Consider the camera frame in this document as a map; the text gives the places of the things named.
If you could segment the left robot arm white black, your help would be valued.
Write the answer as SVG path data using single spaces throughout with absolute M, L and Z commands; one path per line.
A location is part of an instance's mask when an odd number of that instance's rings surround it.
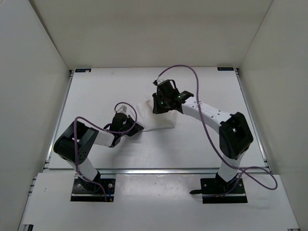
M 100 172 L 88 158 L 94 145 L 114 148 L 124 136 L 132 137 L 144 130 L 130 115 L 115 113 L 103 129 L 75 119 L 54 144 L 53 151 L 68 162 L 78 174 L 81 185 L 90 193 L 102 191 Z

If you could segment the white pleated skirt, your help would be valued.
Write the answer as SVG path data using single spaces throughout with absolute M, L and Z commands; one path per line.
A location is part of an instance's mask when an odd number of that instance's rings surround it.
M 163 114 L 154 114 L 153 107 L 154 100 L 152 98 L 148 98 L 136 106 L 137 122 L 143 126 L 143 131 L 175 128 L 177 112 L 169 111 Z

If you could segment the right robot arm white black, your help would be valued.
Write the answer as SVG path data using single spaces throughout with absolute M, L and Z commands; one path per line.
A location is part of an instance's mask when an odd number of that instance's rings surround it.
M 212 107 L 202 102 L 198 93 L 179 92 L 172 79 L 155 80 L 154 85 L 153 113 L 178 111 L 201 121 L 205 128 L 210 127 L 218 134 L 219 147 L 214 150 L 221 159 L 221 166 L 216 173 L 216 188 L 222 193 L 228 192 L 234 185 L 242 157 L 254 140 L 245 116 Z

